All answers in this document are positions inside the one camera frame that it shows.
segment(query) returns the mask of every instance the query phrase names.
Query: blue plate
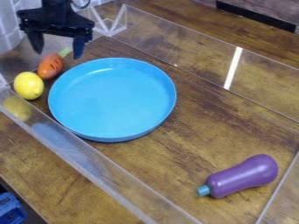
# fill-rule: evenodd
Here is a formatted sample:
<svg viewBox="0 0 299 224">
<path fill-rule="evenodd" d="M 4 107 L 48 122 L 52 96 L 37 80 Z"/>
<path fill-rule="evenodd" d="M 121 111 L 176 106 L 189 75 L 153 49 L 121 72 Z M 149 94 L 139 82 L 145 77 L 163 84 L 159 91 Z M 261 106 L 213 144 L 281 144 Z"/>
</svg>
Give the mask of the blue plate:
<svg viewBox="0 0 299 224">
<path fill-rule="evenodd" d="M 173 110 L 175 85 L 153 65 L 124 58 L 75 66 L 53 83 L 49 109 L 77 136 L 123 142 L 151 132 Z"/>
</svg>

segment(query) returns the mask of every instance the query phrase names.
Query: orange carrot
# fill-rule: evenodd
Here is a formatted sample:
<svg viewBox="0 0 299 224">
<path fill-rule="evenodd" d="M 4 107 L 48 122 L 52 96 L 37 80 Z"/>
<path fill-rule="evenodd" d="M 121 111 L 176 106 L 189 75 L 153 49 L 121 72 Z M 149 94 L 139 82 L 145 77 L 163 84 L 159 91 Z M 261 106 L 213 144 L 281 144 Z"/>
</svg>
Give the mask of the orange carrot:
<svg viewBox="0 0 299 224">
<path fill-rule="evenodd" d="M 64 57 L 69 54 L 71 49 L 62 49 L 58 53 L 46 54 L 37 66 L 37 74 L 41 79 L 48 80 L 61 73 L 64 67 Z"/>
</svg>

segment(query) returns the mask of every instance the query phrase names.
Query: purple eggplant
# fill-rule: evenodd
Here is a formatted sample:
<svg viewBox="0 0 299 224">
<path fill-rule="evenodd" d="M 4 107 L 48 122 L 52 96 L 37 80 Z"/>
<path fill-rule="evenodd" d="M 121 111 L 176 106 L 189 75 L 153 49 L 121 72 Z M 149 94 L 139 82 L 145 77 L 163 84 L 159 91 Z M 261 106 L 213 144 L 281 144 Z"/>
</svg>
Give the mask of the purple eggplant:
<svg viewBox="0 0 299 224">
<path fill-rule="evenodd" d="M 276 161 L 265 154 L 255 155 L 227 170 L 211 174 L 207 184 L 197 188 L 197 194 L 221 198 L 249 187 L 265 185 L 276 175 Z"/>
</svg>

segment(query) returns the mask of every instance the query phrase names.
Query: yellow object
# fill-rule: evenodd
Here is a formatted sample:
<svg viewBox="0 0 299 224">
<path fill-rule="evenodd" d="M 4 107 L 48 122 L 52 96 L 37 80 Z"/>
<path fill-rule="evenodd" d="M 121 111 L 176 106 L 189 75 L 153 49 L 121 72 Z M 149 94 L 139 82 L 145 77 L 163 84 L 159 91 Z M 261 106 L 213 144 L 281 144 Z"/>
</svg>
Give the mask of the yellow object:
<svg viewBox="0 0 299 224">
<path fill-rule="evenodd" d="M 34 100 L 42 94 L 42 79 L 36 73 L 18 73 L 13 79 L 13 90 L 25 99 Z"/>
<path fill-rule="evenodd" d="M 33 114 L 30 106 L 17 96 L 10 96 L 4 100 L 4 109 L 22 122 L 25 122 Z"/>
</svg>

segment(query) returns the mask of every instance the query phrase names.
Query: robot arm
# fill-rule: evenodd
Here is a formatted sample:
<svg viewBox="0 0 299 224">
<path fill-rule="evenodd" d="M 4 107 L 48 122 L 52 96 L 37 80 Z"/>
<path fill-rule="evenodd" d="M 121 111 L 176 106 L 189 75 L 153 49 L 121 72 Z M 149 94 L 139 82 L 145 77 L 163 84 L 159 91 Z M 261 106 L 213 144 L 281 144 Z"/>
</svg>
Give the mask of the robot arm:
<svg viewBox="0 0 299 224">
<path fill-rule="evenodd" d="M 18 10 L 17 17 L 21 19 L 20 29 L 28 36 L 32 49 L 42 52 L 42 34 L 73 38 L 73 59 L 79 59 L 84 52 L 84 45 L 92 40 L 92 28 L 95 22 L 80 16 L 71 8 L 77 6 L 72 0 L 41 0 L 41 8 Z"/>
</svg>

